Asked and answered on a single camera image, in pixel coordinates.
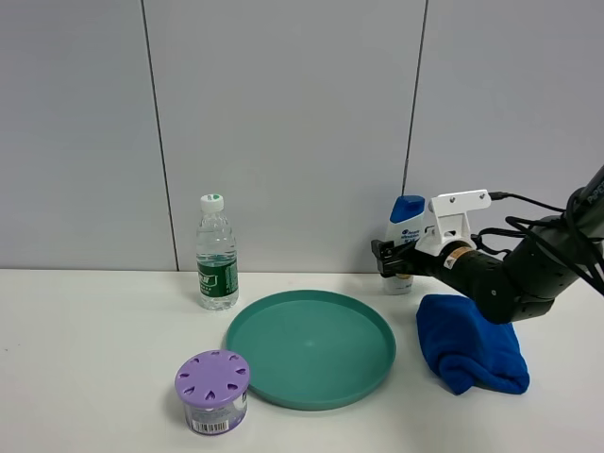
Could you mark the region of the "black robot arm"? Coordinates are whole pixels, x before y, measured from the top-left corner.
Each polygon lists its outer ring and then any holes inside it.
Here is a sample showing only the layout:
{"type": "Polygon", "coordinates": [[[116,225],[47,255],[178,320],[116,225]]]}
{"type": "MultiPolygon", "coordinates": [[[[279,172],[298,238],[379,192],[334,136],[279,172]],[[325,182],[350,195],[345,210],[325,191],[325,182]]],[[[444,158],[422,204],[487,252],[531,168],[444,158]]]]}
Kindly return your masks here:
{"type": "Polygon", "coordinates": [[[603,174],[569,196],[564,208],[542,220],[507,217],[510,229],[491,229],[519,244],[499,260],[470,230],[468,213],[490,207],[504,193],[475,190],[431,199],[435,224],[418,240],[396,245],[374,240],[383,277],[434,277],[472,299],[494,324],[546,314],[557,296],[581,278],[603,291],[603,174]]]}

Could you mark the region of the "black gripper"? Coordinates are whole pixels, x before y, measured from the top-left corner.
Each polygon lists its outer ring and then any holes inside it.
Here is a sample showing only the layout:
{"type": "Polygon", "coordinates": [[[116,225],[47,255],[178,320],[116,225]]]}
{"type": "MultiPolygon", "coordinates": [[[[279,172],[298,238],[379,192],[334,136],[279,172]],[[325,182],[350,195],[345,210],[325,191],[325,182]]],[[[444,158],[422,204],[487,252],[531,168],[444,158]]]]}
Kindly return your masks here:
{"type": "Polygon", "coordinates": [[[384,278],[395,276],[426,276],[441,279],[448,272],[445,258],[448,248],[444,247],[437,256],[419,251],[408,243],[395,244],[394,241],[372,240],[371,250],[379,260],[378,270],[384,278]]]}

